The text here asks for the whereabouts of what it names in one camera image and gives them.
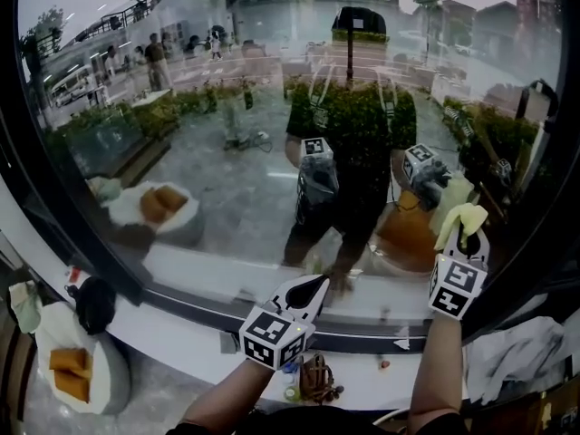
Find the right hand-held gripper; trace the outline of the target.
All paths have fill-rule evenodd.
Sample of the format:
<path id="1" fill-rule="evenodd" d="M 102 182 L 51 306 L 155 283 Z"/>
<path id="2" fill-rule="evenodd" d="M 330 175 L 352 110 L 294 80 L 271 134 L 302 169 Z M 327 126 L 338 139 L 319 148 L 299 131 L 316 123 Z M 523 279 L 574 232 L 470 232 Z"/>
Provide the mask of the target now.
<path id="1" fill-rule="evenodd" d="M 452 225 L 448 240 L 437 254 L 430 275 L 430 310 L 461 321 L 473 301 L 480 295 L 487 278 L 490 245 L 482 229 L 468 237 L 468 263 L 461 251 L 462 224 Z"/>

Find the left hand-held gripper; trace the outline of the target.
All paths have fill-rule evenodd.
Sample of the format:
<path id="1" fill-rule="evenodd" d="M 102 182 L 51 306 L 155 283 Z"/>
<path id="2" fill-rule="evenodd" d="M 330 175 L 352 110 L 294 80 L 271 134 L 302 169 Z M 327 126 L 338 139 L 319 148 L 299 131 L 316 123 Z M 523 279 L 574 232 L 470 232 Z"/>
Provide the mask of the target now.
<path id="1" fill-rule="evenodd" d="M 306 349 L 330 286 L 328 276 L 283 282 L 270 300 L 254 306 L 239 330 L 246 358 L 278 371 Z"/>

